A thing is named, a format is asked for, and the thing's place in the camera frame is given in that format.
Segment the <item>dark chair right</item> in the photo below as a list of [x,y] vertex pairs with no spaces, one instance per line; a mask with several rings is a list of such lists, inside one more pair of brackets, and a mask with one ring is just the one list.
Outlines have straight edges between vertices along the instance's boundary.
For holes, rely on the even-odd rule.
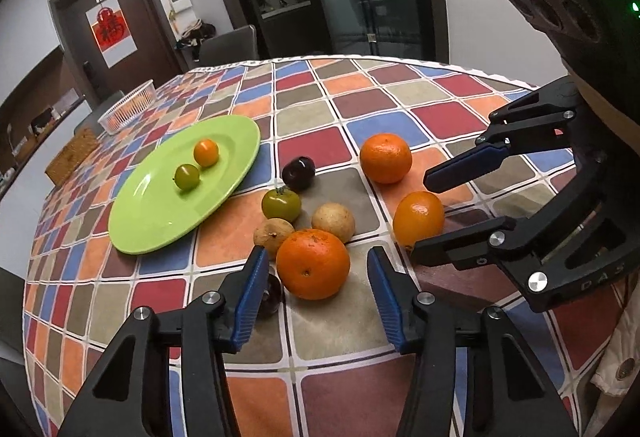
[[216,67],[258,59],[256,29],[248,24],[204,41],[200,47],[198,66]]

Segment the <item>dark wooden door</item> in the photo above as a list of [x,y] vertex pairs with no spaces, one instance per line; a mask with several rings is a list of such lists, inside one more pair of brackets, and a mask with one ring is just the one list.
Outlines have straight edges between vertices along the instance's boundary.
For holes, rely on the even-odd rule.
[[65,57],[93,107],[186,71],[160,0],[51,0]]

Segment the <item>green tomato front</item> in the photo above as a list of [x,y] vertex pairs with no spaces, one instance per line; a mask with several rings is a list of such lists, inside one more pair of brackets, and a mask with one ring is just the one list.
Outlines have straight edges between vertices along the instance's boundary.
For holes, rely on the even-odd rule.
[[192,164],[181,164],[175,170],[174,183],[183,192],[194,189],[200,181],[200,170]]

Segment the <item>dark plum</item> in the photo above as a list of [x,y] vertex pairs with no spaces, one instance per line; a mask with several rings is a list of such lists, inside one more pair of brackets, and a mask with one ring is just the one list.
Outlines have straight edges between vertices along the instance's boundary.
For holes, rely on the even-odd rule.
[[316,165],[311,158],[300,156],[282,168],[281,178],[285,186],[294,192],[308,189],[314,181]]
[[270,273],[268,275],[267,285],[262,293],[262,301],[258,309],[258,317],[266,319],[275,315],[282,303],[283,287],[280,279]]

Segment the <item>dark chair far end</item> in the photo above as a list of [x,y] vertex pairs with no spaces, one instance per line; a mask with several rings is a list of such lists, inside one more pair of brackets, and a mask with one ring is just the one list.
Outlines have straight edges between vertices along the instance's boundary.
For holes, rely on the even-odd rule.
[[125,93],[122,90],[117,90],[117,92],[112,93],[110,97],[101,102],[74,128],[74,134],[78,134],[85,128],[89,128],[89,130],[93,132],[94,136],[100,136],[104,132],[104,128],[99,123],[99,118],[103,116],[107,110],[110,110],[116,102],[124,96]]

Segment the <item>red fu poster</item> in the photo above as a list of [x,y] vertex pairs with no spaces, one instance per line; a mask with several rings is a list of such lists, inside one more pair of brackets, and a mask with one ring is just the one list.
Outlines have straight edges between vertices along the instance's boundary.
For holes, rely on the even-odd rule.
[[86,18],[107,69],[138,50],[119,0],[96,0]]

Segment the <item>large orange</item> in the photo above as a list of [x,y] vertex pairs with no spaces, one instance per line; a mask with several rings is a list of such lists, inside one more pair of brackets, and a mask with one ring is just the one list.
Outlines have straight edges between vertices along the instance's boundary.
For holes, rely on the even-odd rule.
[[412,153],[401,137],[393,133],[375,134],[359,151],[363,174],[372,182],[391,185],[400,182],[412,166]]
[[305,229],[295,231],[282,243],[276,268],[293,296],[322,301],[340,292],[349,276],[350,257],[344,243],[332,233]]

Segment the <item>bags on far chair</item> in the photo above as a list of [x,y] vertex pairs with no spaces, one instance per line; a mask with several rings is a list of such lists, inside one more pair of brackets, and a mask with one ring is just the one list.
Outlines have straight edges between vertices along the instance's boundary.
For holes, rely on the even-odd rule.
[[191,54],[192,60],[197,62],[200,60],[202,44],[216,34],[215,26],[201,19],[195,20],[181,33],[180,38],[176,41],[175,50],[182,52],[186,50]]

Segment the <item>small orange mandarin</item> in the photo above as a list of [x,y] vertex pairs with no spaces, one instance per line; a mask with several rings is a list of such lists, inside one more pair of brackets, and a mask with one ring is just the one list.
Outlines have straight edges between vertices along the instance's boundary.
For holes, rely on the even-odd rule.
[[199,140],[193,148],[193,159],[201,168],[214,166],[219,159],[219,147],[212,139]]
[[400,200],[393,218],[393,231],[398,244],[412,249],[416,242],[442,234],[445,209],[436,194],[416,191]]

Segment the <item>brown round fruit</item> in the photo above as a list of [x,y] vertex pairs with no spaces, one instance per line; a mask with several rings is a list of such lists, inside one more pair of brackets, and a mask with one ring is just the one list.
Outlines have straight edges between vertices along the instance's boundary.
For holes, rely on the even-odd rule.
[[282,218],[269,218],[254,231],[253,242],[262,246],[274,261],[283,242],[295,231],[292,223]]
[[320,205],[311,215],[311,227],[332,233],[346,243],[355,235],[356,221],[346,206],[328,202]]

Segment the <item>green plate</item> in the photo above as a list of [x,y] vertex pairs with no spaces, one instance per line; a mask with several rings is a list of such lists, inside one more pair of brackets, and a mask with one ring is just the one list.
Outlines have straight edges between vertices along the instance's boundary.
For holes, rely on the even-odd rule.
[[218,116],[170,136],[117,192],[108,217],[114,248],[150,253],[198,227],[242,182],[259,144],[259,127],[246,116]]

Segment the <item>dark plum back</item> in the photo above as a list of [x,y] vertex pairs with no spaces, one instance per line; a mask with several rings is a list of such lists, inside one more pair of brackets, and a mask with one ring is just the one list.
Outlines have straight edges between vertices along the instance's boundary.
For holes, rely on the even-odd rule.
[[311,158],[300,156],[282,168],[281,178],[285,186],[294,192],[308,189],[314,181],[316,165]]

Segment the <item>small orange mandarin back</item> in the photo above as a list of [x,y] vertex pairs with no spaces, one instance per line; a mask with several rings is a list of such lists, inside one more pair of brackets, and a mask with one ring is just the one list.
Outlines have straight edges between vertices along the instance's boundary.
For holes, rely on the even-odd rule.
[[212,139],[199,140],[193,148],[193,159],[201,168],[214,166],[219,159],[219,147]]

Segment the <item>green tomato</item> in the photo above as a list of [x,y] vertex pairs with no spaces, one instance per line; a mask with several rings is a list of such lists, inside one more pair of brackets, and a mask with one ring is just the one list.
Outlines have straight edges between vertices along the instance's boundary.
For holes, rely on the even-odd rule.
[[302,199],[287,186],[273,188],[262,197],[262,214],[294,223],[302,212]]
[[192,164],[181,164],[175,170],[174,183],[183,192],[194,189],[200,181],[200,170]]

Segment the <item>small orange mandarin front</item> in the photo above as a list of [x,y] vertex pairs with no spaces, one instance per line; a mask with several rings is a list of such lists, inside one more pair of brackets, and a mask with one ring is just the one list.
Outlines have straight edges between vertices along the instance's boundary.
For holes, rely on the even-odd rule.
[[393,231],[398,244],[412,249],[416,242],[442,234],[445,209],[436,194],[416,191],[400,200],[393,218]]

